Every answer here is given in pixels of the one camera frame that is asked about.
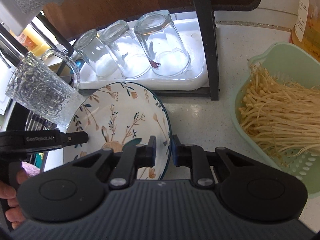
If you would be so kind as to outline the person's left hand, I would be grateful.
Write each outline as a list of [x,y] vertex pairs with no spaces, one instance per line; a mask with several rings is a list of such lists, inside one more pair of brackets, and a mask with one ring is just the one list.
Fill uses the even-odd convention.
[[16,195],[17,191],[12,186],[1,181],[1,199],[6,200],[9,206],[9,209],[5,211],[5,217],[14,230],[26,220]]

